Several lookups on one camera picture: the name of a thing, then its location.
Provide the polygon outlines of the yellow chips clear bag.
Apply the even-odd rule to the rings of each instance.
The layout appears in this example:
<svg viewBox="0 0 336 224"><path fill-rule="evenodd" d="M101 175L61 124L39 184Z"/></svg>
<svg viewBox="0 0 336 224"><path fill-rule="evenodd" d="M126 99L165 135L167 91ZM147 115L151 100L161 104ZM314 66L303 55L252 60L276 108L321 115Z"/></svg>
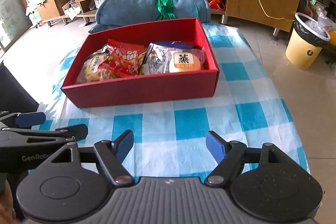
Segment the yellow chips clear bag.
<svg viewBox="0 0 336 224"><path fill-rule="evenodd" d="M76 79L77 84L91 83L115 79L116 76L109 69L101 67L101 64L108 58L109 51L98 50L86 58L81 71Z"/></svg>

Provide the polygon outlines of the red candy snack bag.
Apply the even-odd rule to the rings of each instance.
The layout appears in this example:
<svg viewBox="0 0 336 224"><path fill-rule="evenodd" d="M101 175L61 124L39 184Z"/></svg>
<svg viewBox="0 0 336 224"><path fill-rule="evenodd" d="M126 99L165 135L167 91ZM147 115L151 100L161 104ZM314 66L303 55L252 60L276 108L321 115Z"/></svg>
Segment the red candy snack bag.
<svg viewBox="0 0 336 224"><path fill-rule="evenodd" d="M139 70L139 58L144 47L139 44L108 40L108 57L98 66L99 69L107 69L116 77L137 76Z"/></svg>

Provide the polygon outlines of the white Kaprons snack pack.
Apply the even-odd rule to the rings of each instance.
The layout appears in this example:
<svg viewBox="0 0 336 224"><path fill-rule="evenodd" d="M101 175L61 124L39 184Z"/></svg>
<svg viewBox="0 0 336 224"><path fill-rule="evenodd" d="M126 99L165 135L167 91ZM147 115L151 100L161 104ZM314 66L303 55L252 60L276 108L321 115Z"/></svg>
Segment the white Kaprons snack pack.
<svg viewBox="0 0 336 224"><path fill-rule="evenodd" d="M169 73L169 62L176 51L169 42L150 43L139 69L139 75Z"/></svg>

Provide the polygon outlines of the steamed bun clear package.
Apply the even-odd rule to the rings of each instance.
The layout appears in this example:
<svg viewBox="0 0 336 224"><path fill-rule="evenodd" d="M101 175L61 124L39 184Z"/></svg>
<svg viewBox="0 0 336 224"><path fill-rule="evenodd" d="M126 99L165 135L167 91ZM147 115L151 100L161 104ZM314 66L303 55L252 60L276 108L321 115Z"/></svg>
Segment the steamed bun clear package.
<svg viewBox="0 0 336 224"><path fill-rule="evenodd" d="M169 54L168 72L201 71L206 60L205 51L199 49L177 49Z"/></svg>

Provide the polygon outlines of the purple snack packet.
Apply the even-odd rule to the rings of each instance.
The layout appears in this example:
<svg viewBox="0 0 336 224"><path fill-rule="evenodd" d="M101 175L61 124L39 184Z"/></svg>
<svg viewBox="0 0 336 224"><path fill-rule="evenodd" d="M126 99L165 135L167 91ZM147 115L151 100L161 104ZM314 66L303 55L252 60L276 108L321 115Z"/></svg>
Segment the purple snack packet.
<svg viewBox="0 0 336 224"><path fill-rule="evenodd" d="M166 47L166 48L176 48L176 49L197 49L201 50L202 48L200 46L197 46L193 43L189 42L181 42L181 41L160 41L154 43L157 46L160 47Z"/></svg>

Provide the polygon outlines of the dark chair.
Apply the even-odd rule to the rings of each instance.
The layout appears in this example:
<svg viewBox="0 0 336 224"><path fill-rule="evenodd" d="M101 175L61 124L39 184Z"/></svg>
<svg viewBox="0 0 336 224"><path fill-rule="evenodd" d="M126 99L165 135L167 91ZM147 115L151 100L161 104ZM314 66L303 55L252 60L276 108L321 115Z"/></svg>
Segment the dark chair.
<svg viewBox="0 0 336 224"><path fill-rule="evenodd" d="M0 110L9 113L31 113L38 109L38 102L10 73L1 62L0 69Z"/></svg>

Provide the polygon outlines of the blue white checkered tablecloth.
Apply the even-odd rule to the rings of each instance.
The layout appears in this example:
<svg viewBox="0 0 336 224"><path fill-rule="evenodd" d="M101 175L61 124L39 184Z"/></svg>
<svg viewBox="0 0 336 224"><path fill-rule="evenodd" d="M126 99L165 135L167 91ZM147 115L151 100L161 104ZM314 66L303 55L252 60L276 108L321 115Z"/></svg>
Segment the blue white checkered tablecloth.
<svg viewBox="0 0 336 224"><path fill-rule="evenodd" d="M134 146L123 166L134 177L205 178L216 164L206 148L210 130L248 147L273 143L308 170L291 114L242 33L219 24L203 28L220 68L213 97L79 109L60 89L76 55L71 51L56 69L51 94L38 107L46 114L40 129L83 123L88 136L81 147L132 130Z"/></svg>

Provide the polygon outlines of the red cardboard box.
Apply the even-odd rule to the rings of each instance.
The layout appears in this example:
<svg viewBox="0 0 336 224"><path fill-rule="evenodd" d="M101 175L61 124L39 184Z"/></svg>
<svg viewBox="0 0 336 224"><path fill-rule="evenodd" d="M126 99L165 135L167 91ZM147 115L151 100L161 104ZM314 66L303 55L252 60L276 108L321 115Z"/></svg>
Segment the red cardboard box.
<svg viewBox="0 0 336 224"><path fill-rule="evenodd" d="M77 83L85 59L108 39L146 47L160 41L188 42L203 48L206 60L201 71ZM61 90L75 106L88 108L213 97L218 79L219 66L201 22L197 18L184 18L133 24L88 35Z"/></svg>

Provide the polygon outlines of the yellow trash bin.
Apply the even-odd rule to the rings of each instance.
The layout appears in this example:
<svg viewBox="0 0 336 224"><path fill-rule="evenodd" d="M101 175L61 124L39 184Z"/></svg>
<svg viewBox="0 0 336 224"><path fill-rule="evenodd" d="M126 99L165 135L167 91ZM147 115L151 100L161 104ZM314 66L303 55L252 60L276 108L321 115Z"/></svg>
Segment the yellow trash bin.
<svg viewBox="0 0 336 224"><path fill-rule="evenodd" d="M294 16L293 31L290 35L285 55L296 67L308 69L323 47L330 42L330 35L318 31L318 22L313 18L297 12Z"/></svg>

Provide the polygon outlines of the rolled blue blanket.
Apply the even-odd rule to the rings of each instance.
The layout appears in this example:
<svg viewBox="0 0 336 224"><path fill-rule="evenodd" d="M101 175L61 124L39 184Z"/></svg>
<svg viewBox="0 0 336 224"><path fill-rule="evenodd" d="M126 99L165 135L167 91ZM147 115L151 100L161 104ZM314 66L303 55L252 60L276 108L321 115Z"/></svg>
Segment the rolled blue blanket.
<svg viewBox="0 0 336 224"><path fill-rule="evenodd" d="M207 0L173 0L173 5L177 19L198 18L201 23L211 21ZM154 22L158 16L155 0L105 0L96 12L96 24L89 33Z"/></svg>

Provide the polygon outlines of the white paper bag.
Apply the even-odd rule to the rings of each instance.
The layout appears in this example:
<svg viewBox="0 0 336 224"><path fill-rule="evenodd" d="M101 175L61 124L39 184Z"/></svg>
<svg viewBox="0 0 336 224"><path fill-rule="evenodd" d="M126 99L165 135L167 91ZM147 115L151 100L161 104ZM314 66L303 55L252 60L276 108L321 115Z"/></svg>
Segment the white paper bag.
<svg viewBox="0 0 336 224"><path fill-rule="evenodd" d="M78 16L81 13L81 8L79 3L75 2L74 0L71 0L67 2L63 7L64 15L70 20L73 20L76 16Z"/></svg>

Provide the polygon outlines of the green ribbon tie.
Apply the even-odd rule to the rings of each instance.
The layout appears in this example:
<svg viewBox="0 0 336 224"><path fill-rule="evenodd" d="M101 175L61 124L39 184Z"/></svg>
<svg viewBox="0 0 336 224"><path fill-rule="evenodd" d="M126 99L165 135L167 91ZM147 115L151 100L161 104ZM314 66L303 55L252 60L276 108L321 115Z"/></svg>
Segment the green ribbon tie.
<svg viewBox="0 0 336 224"><path fill-rule="evenodd" d="M159 12L159 16L156 18L156 20L177 19L173 11L173 0L155 0L155 5Z"/></svg>

